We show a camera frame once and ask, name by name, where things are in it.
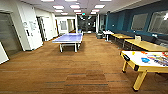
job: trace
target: wooden floor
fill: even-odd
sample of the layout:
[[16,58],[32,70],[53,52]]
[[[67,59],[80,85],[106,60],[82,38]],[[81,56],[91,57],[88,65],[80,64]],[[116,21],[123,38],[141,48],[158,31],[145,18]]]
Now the wooden floor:
[[132,86],[138,75],[128,67],[115,44],[85,34],[80,49],[44,42],[34,51],[20,52],[0,65],[0,94],[168,94],[168,81],[148,73],[140,90]]

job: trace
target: doorway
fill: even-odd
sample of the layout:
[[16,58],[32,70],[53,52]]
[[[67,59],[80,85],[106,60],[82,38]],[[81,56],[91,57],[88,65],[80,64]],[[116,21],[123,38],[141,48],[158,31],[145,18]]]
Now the doorway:
[[78,29],[83,32],[96,32],[96,16],[78,16]]
[[8,57],[22,51],[10,14],[0,13],[0,42]]
[[46,33],[45,33],[45,28],[44,28],[42,17],[37,17],[37,22],[38,22],[38,25],[39,25],[42,41],[46,41],[47,38],[46,38]]

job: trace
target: table leg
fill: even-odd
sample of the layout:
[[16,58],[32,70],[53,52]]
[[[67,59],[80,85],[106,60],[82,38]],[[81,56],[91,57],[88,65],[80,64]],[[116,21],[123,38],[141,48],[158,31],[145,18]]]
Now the table leg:
[[60,51],[62,52],[62,44],[60,44]]
[[124,39],[124,42],[123,42],[123,48],[124,48],[124,44],[125,44],[125,39]]
[[147,74],[147,71],[139,73],[139,75],[138,75],[138,77],[137,77],[137,79],[135,81],[134,87],[133,87],[134,91],[138,91],[139,90],[139,88],[140,88],[140,86],[141,86],[146,74]]
[[122,70],[123,73],[126,73],[127,66],[128,66],[128,63],[125,61],[124,66],[123,66],[123,70]]
[[75,52],[77,52],[77,47],[76,47],[76,43],[75,43]]
[[117,41],[116,37],[115,37],[115,42]]
[[107,39],[106,40],[108,41],[108,34],[107,34]]
[[79,49],[79,47],[80,47],[80,43],[78,43],[78,49]]
[[133,44],[131,45],[131,51],[132,51]]

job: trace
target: ping pong table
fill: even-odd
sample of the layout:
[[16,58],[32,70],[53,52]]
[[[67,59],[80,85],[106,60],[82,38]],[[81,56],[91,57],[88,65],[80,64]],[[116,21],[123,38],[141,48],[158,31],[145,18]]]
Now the ping pong table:
[[60,51],[62,52],[64,46],[75,46],[75,52],[79,49],[82,42],[83,33],[67,33],[53,40],[52,43],[60,43]]

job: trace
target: white wall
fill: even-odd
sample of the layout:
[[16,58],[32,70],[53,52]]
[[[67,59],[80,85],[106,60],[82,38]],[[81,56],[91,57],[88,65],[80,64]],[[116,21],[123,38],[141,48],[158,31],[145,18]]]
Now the white wall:
[[56,21],[55,21],[55,15],[51,12],[47,12],[38,8],[35,8],[36,16],[42,17],[42,18],[48,18],[48,21],[44,22],[44,26],[47,27],[46,29],[46,35],[50,36],[47,39],[52,39],[53,37],[57,37],[57,27],[56,27]]
[[[42,45],[36,15],[31,5],[20,2],[19,0],[0,0],[0,11],[10,13],[24,51],[36,49]],[[30,21],[35,23],[34,30],[30,29]],[[32,36],[27,36],[26,29]]]
[[18,7],[17,7],[19,1],[18,0],[9,0],[9,1],[8,0],[1,0],[0,4],[3,3],[2,1],[5,1],[6,3],[8,3],[8,4],[4,3],[4,5],[8,8],[4,9],[3,11],[9,11],[10,10],[9,8],[11,8],[11,10],[12,10],[12,11],[10,11],[11,12],[10,15],[11,15],[12,21],[14,23],[17,35],[19,37],[21,46],[23,48],[23,51],[31,50],[29,41],[27,39],[26,32],[25,32],[23,24],[22,24],[20,13],[19,13]]
[[1,57],[0,57],[0,64],[9,60],[8,59],[8,56],[6,55],[6,52],[3,48],[3,46],[1,45],[1,42],[0,42],[0,53],[1,53]]
[[22,23],[26,24],[24,25],[24,31],[26,32],[31,50],[39,48],[40,46],[42,46],[43,42],[34,7],[20,1],[17,2],[17,7],[21,16]]

